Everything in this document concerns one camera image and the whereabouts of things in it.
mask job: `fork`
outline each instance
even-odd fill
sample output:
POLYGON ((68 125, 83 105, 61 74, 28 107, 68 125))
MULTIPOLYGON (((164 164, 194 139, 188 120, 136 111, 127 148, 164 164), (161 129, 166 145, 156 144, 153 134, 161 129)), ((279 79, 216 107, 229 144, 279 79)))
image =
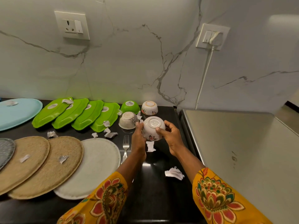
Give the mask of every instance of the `fork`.
POLYGON ((129 138, 129 135, 125 135, 123 138, 123 148, 125 149, 125 154, 123 155, 123 162, 127 158, 127 150, 129 147, 130 147, 130 138, 129 138))

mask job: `gray speckled plate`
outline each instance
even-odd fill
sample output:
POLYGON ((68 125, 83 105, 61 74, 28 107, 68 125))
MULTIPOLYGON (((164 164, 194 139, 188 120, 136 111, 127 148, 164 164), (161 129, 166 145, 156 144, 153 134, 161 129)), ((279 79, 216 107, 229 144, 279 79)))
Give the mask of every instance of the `gray speckled plate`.
POLYGON ((0 138, 0 170, 13 157, 15 149, 16 144, 12 139, 0 138))

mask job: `left hand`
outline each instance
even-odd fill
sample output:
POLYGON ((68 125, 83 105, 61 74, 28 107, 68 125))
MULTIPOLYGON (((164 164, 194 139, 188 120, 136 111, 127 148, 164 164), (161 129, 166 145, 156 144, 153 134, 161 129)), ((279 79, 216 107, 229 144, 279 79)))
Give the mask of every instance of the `left hand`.
POLYGON ((141 162, 145 161, 147 154, 145 152, 146 139, 142 135, 143 123, 136 122, 136 129, 132 135, 132 154, 137 154, 141 157, 141 162))

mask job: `white floral bowl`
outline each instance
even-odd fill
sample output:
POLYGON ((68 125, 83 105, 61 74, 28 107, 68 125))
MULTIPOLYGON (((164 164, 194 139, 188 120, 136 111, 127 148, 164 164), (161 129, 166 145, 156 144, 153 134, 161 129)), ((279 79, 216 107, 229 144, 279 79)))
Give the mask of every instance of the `white floral bowl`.
POLYGON ((149 141, 158 141, 162 139, 160 135, 157 134, 156 128, 160 127, 162 129, 166 129, 164 121, 156 116, 151 116, 145 119, 144 128, 142 130, 142 134, 144 138, 149 141))
POLYGON ((158 113, 158 106, 153 101, 146 101, 141 107, 141 112, 148 116, 153 116, 158 113))
POLYGON ((136 122, 139 122, 137 115, 133 112, 125 112, 119 119, 119 126, 125 130, 131 130, 136 127, 136 122))

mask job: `person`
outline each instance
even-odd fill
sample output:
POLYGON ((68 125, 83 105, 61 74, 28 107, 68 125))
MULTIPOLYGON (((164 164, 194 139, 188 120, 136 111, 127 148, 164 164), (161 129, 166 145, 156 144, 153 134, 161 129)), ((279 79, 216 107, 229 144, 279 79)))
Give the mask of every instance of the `person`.
MULTIPOLYGON (((184 146, 181 133, 174 124, 168 121, 165 124, 170 132, 161 128, 157 128, 156 132, 166 139, 170 153, 180 161, 192 183, 194 202, 208 223, 271 223, 184 146)), ((58 224, 117 222, 132 180, 146 158, 142 128, 143 123, 137 122, 132 135, 132 152, 128 158, 88 197, 62 215, 58 224)))

